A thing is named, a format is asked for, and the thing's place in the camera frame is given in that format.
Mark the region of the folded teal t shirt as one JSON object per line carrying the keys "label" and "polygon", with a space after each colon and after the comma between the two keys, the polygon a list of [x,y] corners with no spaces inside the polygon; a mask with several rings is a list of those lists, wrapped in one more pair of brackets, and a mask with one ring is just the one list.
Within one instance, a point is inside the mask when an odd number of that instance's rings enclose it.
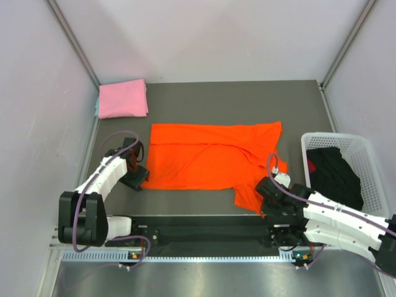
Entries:
{"label": "folded teal t shirt", "polygon": [[98,117],[99,101],[100,101],[100,99],[98,97],[96,100],[96,103],[95,103],[95,112],[94,112],[95,117]]}

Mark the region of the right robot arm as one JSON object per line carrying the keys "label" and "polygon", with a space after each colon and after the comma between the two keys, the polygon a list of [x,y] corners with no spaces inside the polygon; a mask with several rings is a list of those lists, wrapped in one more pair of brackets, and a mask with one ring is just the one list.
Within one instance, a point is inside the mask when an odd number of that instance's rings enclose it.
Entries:
{"label": "right robot arm", "polygon": [[255,190],[264,198],[263,214],[299,217],[301,223],[288,230],[293,243],[309,241],[352,252],[395,277],[394,217],[370,215],[301,184],[291,185],[283,173],[262,178]]}

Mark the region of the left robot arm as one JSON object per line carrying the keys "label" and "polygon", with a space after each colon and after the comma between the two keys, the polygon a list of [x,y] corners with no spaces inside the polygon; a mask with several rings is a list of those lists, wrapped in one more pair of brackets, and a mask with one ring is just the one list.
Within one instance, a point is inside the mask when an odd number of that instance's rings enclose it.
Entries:
{"label": "left robot arm", "polygon": [[109,216],[105,200],[118,183],[141,191],[149,180],[149,170],[140,165],[144,156],[142,142],[134,137],[124,139],[123,146],[107,151],[97,169],[73,191],[64,191],[59,198],[58,239],[71,244],[75,252],[100,247],[107,241],[120,239],[134,245],[140,230],[132,219]]}

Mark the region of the folded pink t shirt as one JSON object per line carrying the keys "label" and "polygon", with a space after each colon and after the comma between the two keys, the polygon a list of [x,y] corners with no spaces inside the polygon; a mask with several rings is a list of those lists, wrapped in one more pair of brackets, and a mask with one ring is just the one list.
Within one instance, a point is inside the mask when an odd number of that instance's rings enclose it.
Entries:
{"label": "folded pink t shirt", "polygon": [[98,97],[99,119],[135,117],[149,113],[144,79],[101,85]]}

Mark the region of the white plastic laundry basket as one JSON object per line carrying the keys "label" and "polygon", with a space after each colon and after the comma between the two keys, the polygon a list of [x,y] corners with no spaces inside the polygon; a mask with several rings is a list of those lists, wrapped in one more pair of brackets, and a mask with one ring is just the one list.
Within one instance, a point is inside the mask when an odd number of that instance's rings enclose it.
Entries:
{"label": "white plastic laundry basket", "polygon": [[391,217],[372,149],[364,137],[334,132],[307,132],[301,136],[304,176],[311,187],[307,150],[336,147],[361,181],[363,212],[378,217]]}

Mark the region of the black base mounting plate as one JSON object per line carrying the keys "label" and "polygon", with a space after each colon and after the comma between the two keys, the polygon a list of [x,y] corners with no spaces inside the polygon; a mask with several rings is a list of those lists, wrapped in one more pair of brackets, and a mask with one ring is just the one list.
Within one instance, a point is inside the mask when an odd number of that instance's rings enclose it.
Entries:
{"label": "black base mounting plate", "polygon": [[244,243],[263,248],[308,247],[306,219],[258,215],[133,216],[132,234],[147,237],[152,247],[171,244]]}

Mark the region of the aluminium frame post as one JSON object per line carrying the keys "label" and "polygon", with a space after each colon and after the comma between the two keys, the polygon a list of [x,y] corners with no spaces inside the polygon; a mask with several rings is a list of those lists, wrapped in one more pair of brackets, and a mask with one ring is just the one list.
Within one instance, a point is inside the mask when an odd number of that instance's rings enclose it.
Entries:
{"label": "aluminium frame post", "polygon": [[329,86],[335,73],[337,72],[338,68],[340,67],[341,63],[343,62],[347,53],[352,47],[355,39],[359,35],[360,31],[364,27],[365,23],[369,19],[370,15],[372,14],[373,10],[375,9],[378,3],[379,3],[378,0],[368,0],[364,3],[364,6],[358,15],[358,18],[354,22],[349,34],[347,35],[345,41],[343,42],[343,45],[338,51],[329,70],[326,72],[323,81],[319,84],[319,87],[322,91],[324,91]]}
{"label": "aluminium frame post", "polygon": [[87,55],[85,54],[83,48],[80,45],[72,27],[70,26],[69,22],[67,21],[62,9],[60,8],[59,4],[55,0],[44,0],[45,4],[48,6],[48,9],[52,13],[55,21],[58,23],[61,31],[63,32],[66,40],[70,44],[72,50],[75,52],[77,59],[80,61],[82,67],[86,71],[87,75],[89,76],[90,80],[94,84],[95,88],[98,90],[100,87],[100,82],[98,80],[93,67],[88,60]]}

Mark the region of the orange t shirt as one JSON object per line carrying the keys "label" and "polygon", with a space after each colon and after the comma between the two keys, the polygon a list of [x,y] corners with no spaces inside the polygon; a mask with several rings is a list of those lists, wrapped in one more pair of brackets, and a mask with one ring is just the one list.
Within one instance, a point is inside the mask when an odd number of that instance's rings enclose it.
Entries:
{"label": "orange t shirt", "polygon": [[283,160],[269,160],[277,152],[281,122],[216,126],[153,124],[150,133],[145,189],[233,189],[235,206],[261,213],[264,198],[255,190],[268,175],[267,165],[287,172]]}

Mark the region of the right aluminium frame post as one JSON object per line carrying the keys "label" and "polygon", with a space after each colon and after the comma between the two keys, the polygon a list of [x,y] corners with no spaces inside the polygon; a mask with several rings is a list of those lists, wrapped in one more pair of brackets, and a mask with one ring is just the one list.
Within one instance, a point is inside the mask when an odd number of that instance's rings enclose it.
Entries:
{"label": "right aluminium frame post", "polygon": [[358,18],[354,22],[349,34],[347,35],[345,41],[343,42],[343,45],[338,51],[329,70],[326,72],[323,81],[319,84],[319,87],[322,91],[324,91],[329,86],[335,73],[337,72],[338,68],[340,67],[341,63],[343,62],[347,53],[352,47],[355,39],[359,35],[360,31],[364,27],[365,23],[369,19],[370,15],[372,14],[373,10],[375,9],[378,3],[379,3],[378,0],[368,0],[364,3],[364,6],[358,15]]}

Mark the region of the left aluminium frame post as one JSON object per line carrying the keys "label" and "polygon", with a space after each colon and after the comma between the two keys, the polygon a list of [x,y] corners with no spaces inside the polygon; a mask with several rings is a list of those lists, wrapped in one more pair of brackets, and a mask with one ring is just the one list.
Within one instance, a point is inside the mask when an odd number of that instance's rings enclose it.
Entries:
{"label": "left aluminium frame post", "polygon": [[48,6],[48,9],[52,13],[55,21],[58,23],[61,31],[63,32],[66,40],[70,44],[72,50],[75,52],[77,59],[80,61],[82,67],[86,71],[87,75],[89,76],[90,80],[94,84],[95,88],[98,90],[100,87],[100,82],[98,80],[93,67],[88,60],[87,55],[85,54],[83,48],[80,45],[72,27],[70,26],[69,22],[67,21],[62,9],[60,8],[59,4],[55,0],[44,0],[45,4]]}

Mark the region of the black t shirt in basket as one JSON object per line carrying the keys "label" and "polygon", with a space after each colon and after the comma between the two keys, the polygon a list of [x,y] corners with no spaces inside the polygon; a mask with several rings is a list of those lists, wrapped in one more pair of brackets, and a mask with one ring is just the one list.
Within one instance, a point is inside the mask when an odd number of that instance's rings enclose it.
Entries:
{"label": "black t shirt in basket", "polygon": [[317,167],[309,174],[311,188],[329,199],[355,210],[362,210],[361,181],[336,147],[315,148],[306,151]]}

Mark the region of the red t shirt in basket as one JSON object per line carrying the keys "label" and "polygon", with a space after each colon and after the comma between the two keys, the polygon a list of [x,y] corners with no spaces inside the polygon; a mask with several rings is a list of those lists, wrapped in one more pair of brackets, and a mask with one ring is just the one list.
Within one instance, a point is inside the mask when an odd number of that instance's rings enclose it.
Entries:
{"label": "red t shirt in basket", "polygon": [[309,174],[313,174],[317,170],[317,167],[310,159],[307,159],[307,161],[308,161],[308,172]]}

